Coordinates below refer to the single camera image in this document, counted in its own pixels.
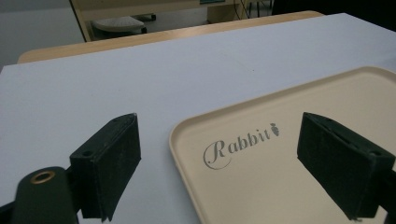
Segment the tray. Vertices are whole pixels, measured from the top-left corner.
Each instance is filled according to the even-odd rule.
[[[169,144],[203,223],[350,223],[297,160],[302,114],[396,154],[395,96],[396,74],[363,67],[186,119]]]

